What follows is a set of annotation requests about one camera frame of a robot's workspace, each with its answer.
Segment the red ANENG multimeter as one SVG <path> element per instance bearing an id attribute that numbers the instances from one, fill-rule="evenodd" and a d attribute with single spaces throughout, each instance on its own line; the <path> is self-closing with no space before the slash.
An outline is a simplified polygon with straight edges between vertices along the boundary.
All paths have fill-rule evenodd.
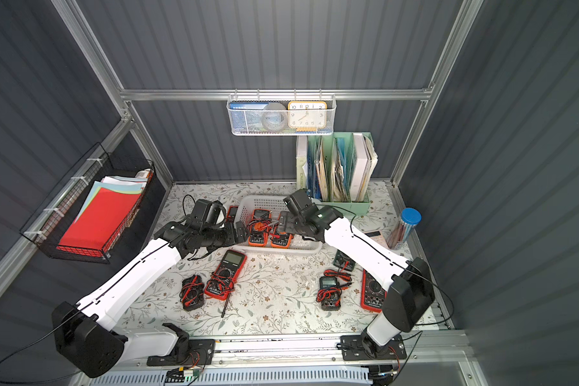
<path id="1" fill-rule="evenodd" d="M 226 301 L 234 290 L 246 260 L 247 256 L 244 253 L 227 250 L 204 286 L 204 294 L 213 299 Z"/>

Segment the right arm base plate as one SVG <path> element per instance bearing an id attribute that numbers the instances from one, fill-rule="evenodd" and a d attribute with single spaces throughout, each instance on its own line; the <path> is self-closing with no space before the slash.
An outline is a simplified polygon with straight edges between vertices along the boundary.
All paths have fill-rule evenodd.
<path id="1" fill-rule="evenodd" d="M 366 334 L 342 335 L 336 348 L 346 361 L 405 360 L 407 352 L 401 335 L 394 336 L 387 344 L 379 346 Z"/>

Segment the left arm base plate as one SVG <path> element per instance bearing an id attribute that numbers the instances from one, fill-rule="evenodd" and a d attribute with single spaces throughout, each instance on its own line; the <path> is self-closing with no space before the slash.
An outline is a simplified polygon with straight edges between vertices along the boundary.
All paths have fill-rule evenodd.
<path id="1" fill-rule="evenodd" d="M 149 356 L 148 367 L 175 366 L 190 368 L 212 363 L 216 346 L 215 339 L 180 340 L 168 355 Z"/>

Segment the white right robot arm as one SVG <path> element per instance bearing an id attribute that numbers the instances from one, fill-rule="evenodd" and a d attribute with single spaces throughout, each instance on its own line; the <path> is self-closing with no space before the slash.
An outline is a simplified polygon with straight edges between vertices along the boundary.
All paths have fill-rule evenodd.
<path id="1" fill-rule="evenodd" d="M 416 326 L 435 300 L 429 266 L 420 258 L 407 260 L 373 241 L 338 209 L 319 207 L 305 190 L 283 199 L 289 217 L 286 230 L 326 243 L 360 265 L 386 292 L 381 312 L 361 334 L 370 356 L 402 332 Z"/>

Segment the dark green multimeter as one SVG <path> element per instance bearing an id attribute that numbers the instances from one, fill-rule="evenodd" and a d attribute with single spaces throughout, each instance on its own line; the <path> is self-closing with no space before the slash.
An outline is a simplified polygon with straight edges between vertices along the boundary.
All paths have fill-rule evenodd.
<path id="1" fill-rule="evenodd" d="M 335 253 L 333 265 L 337 269 L 347 272 L 352 272 L 355 268 L 355 262 L 340 250 L 337 250 Z"/>

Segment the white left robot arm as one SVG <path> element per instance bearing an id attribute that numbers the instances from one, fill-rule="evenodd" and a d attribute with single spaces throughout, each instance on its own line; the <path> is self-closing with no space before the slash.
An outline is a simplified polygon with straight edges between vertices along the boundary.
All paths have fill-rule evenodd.
<path id="1" fill-rule="evenodd" d="M 138 296 L 169 268 L 192 253 L 245 242 L 243 222 L 220 221 L 219 201 L 199 199 L 181 221 L 166 223 L 146 247 L 106 283 L 72 305 L 61 303 L 51 314 L 56 350 L 89 378 L 116 364 L 150 358 L 154 364 L 194 362 L 189 335 L 172 323 L 158 328 L 120 330 L 117 325 Z"/>

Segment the white plastic basket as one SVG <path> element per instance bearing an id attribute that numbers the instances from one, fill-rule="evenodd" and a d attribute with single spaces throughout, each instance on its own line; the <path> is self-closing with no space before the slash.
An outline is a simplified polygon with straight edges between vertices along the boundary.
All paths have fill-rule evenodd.
<path id="1" fill-rule="evenodd" d="M 256 253 L 286 253 L 312 255 L 322 249 L 322 243 L 305 239 L 295 233 L 290 212 L 283 196 L 246 196 L 237 208 L 236 221 L 249 232 L 247 241 L 237 247 Z"/>

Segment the orange multimeter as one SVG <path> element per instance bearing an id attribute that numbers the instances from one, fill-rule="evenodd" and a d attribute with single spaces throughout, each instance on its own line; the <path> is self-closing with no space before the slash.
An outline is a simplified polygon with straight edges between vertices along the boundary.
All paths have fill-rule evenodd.
<path id="1" fill-rule="evenodd" d="M 294 235 L 276 227 L 270 233 L 270 244 L 273 248 L 289 249 Z"/>
<path id="2" fill-rule="evenodd" d="M 271 212 L 265 209 L 256 209 L 249 222 L 248 245 L 265 247 L 270 236 Z"/>

